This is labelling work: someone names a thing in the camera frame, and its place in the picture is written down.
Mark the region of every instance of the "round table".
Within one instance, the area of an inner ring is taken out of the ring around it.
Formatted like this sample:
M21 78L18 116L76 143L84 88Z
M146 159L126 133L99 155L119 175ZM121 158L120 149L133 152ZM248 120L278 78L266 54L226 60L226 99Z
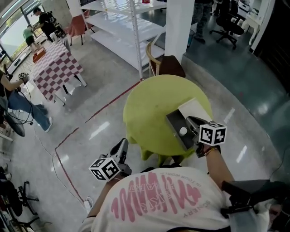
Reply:
M204 92L193 82L178 76L159 75L137 85L129 94L124 107L127 139L141 147L141 158L147 160L158 154L158 165L168 156L181 160L194 151L185 151L174 137L166 121L166 115L180 105L196 98L208 115L213 118L210 103Z

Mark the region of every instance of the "camouflage pants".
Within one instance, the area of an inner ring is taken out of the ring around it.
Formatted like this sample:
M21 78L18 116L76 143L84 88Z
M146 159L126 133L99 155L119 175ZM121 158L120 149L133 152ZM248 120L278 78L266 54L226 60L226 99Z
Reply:
M210 18L212 3L195 3L191 25L198 23L194 37L203 38L203 28Z

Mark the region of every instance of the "bracelet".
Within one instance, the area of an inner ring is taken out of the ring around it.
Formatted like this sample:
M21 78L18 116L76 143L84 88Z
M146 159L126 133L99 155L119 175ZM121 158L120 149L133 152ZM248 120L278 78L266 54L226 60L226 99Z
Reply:
M206 153L204 153L205 156L207 156L209 153L211 153L213 150L217 150L216 147L212 147L209 151L207 151Z

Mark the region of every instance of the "white shelf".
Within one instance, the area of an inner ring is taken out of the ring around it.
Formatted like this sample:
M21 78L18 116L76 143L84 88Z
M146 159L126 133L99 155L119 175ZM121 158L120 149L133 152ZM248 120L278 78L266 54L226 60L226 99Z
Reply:
M127 39L135 43L132 18L130 16L111 12L100 12L87 18L86 21L118 38ZM144 19L137 18L137 24L140 42L165 32L164 27Z
M106 48L110 49L113 53L121 57L134 68L136 68L137 70L139 69L136 45L134 43L130 43L126 40L117 38L102 29L92 34L91 37L104 45ZM147 44L144 42L140 43L142 66L149 63L149 59L145 52L146 45ZM160 47L157 47L156 45L153 45L151 47L151 54L152 56L157 58L164 54L164 50Z
M165 2L150 0L150 3L143 4L142 0L135 0L136 14L151 10L166 8ZM122 15L131 15L129 0L97 0L81 7L85 10L108 11Z

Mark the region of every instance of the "white t-shirt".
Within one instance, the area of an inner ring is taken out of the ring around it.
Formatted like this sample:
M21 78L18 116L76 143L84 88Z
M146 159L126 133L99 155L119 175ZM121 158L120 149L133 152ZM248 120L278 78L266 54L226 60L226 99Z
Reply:
M226 197L205 173L162 168L116 183L96 217L79 232L166 232L173 228L218 230L229 226L220 213Z

